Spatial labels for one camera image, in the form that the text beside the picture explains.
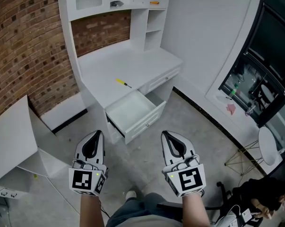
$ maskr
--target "black cable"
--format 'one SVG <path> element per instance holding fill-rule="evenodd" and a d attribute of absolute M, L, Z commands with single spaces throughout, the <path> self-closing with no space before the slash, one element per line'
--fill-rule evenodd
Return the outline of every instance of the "black cable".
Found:
<path fill-rule="evenodd" d="M 11 220 L 10 220 L 10 211 L 9 211 L 8 202 L 7 202 L 6 198 L 4 198 L 4 200 L 5 200 L 5 203 L 6 203 L 7 208 L 8 208 L 8 218 L 9 218 L 10 227 L 12 227 L 12 225 L 11 225 Z"/>
<path fill-rule="evenodd" d="M 101 205 L 101 201 L 99 200 L 100 203 L 100 210 L 107 215 L 108 218 L 110 218 L 110 215 L 104 210 L 103 206 Z"/>

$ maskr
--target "sneaker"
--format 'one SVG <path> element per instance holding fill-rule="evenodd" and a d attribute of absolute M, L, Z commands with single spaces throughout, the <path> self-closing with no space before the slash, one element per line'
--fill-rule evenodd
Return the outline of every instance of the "sneaker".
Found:
<path fill-rule="evenodd" d="M 125 195 L 125 201 L 127 201 L 130 198 L 137 198 L 137 194 L 135 191 L 128 191 Z"/>

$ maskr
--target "screwdriver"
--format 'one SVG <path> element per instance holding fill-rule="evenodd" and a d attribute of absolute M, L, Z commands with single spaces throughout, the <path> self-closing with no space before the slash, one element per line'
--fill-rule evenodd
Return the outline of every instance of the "screwdriver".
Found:
<path fill-rule="evenodd" d="M 132 88 L 131 86 L 129 86 L 127 83 L 125 83 L 124 81 L 120 80 L 120 79 L 116 79 L 117 82 L 119 82 L 120 84 L 123 84 L 125 86 L 128 86 L 130 88 Z"/>

